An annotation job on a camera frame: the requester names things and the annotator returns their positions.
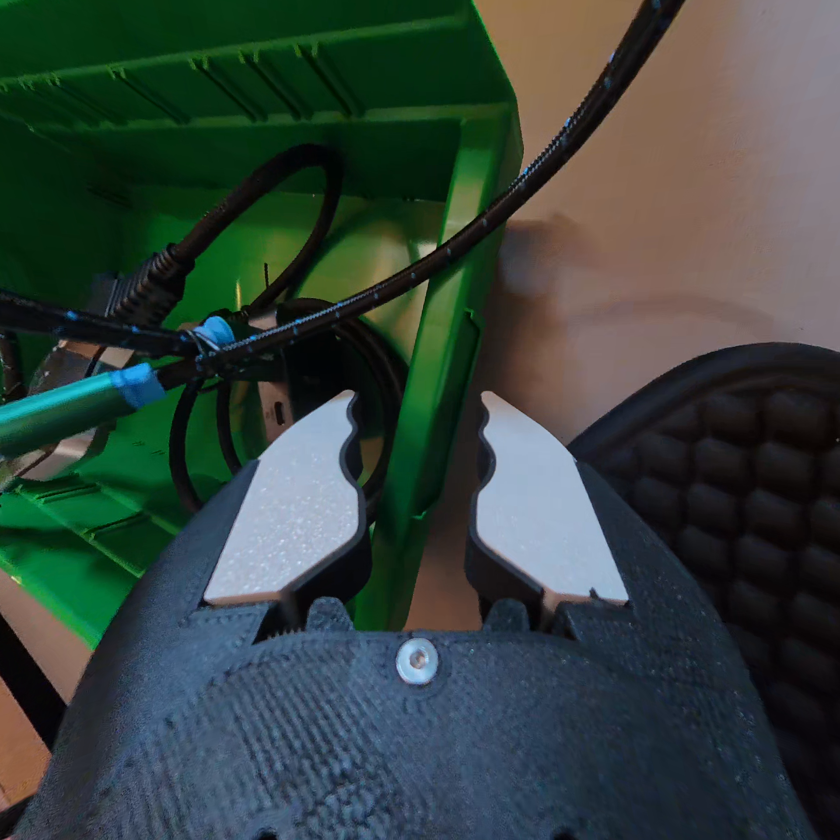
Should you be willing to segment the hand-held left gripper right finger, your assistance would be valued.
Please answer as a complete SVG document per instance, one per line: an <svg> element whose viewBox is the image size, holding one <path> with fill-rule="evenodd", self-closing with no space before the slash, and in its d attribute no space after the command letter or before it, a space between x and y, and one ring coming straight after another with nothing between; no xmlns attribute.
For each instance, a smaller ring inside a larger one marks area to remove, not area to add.
<svg viewBox="0 0 840 840"><path fill-rule="evenodd" d="M627 588L570 450L496 393L479 399L479 485L465 554L479 600L625 607Z"/></svg>

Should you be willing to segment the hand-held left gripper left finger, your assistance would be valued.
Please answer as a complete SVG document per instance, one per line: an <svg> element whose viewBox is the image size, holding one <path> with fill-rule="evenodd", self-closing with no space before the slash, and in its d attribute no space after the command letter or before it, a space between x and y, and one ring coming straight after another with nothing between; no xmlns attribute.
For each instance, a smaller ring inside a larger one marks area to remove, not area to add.
<svg viewBox="0 0 840 840"><path fill-rule="evenodd" d="M371 576L356 409L343 391L257 460L203 595L210 606L352 600Z"/></svg>

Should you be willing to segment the braided hdmi cable green plugs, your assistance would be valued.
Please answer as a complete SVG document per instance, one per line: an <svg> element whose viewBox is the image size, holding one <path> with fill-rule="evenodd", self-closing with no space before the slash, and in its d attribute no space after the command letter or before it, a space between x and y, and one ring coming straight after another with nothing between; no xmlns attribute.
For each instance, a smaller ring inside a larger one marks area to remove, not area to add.
<svg viewBox="0 0 840 840"><path fill-rule="evenodd" d="M39 327L68 327L87 338L101 330L105 340L134 340L153 355L181 355L155 369L147 363L98 374L53 391L2 406L2 457L12 459L53 444L159 401L167 391L199 378L248 371L274 352L326 329L357 319L449 270L504 225L541 190L590 139L611 113L684 6L682 1L642 2L623 39L585 98L543 152L487 209L426 257L372 287L313 314L237 342L219 345L194 331L129 327L66 308L44 308L2 291L2 309L34 314Z"/></svg>

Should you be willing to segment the grey switch adapter with cable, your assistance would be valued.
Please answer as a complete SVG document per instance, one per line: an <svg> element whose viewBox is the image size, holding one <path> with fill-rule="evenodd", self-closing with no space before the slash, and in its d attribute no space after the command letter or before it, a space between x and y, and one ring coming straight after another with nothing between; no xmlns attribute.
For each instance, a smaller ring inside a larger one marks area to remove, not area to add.
<svg viewBox="0 0 840 840"><path fill-rule="evenodd" d="M294 260L278 278L266 282L266 289L240 315L247 319L267 310L282 293L294 291L305 279L338 209L343 162L340 153L326 145L302 143L277 154L206 213L181 242L155 252L127 277L112 273L98 277L93 285L96 309L126 324L160 327L183 299L187 275L198 257L258 200L287 178L310 168L321 169L325 176L317 221ZM109 350L99 343L59 341L36 369L27 394L36 396L102 372L122 371L131 356L131 350Z"/></svg>

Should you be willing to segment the green plastic bin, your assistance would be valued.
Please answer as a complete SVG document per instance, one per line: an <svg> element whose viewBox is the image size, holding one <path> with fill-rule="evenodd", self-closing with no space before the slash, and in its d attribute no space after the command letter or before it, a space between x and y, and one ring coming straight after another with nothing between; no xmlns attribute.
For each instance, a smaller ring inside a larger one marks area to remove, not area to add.
<svg viewBox="0 0 840 840"><path fill-rule="evenodd" d="M194 331L219 345L292 320L281 303L349 298L426 257L518 174L515 91L474 2L2 2L2 291L124 326ZM325 176L302 170L197 259L160 327L105 317L98 277L128 277L177 244L261 165L300 144L339 152L338 209L300 286L240 312L308 239ZM496 275L503 228L449 270L359 318L408 373L370 523L363 629L408 618ZM22 400L62 340L2 309L2 406ZM206 379L186 435L189 475L209 502L232 478ZM87 648L192 513L169 463L185 385L157 402L15 458L2 457L2 569ZM234 381L231 427L246 465L291 426L278 382Z"/></svg>

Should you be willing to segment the black honeycomb seat cushion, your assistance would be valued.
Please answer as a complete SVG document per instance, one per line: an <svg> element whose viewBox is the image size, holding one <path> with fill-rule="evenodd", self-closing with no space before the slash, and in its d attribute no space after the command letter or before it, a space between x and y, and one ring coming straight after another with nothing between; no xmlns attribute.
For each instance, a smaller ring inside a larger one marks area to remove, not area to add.
<svg viewBox="0 0 840 840"><path fill-rule="evenodd" d="M751 343L701 355L568 448L706 592L808 819L838 838L838 351Z"/></svg>

